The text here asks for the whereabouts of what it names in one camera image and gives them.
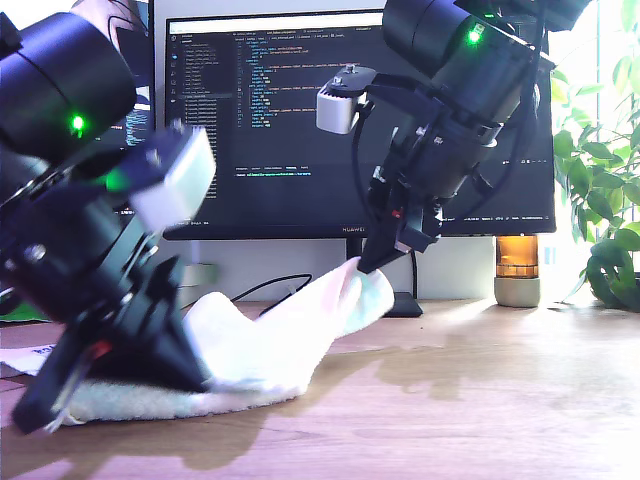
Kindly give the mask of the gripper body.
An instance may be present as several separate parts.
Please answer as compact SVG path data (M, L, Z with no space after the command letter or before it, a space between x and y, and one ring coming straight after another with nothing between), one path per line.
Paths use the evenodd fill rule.
M464 125L444 116L397 130L369 184L369 201L384 222L404 220L396 247L424 251L442 229L442 207L497 145L500 123Z

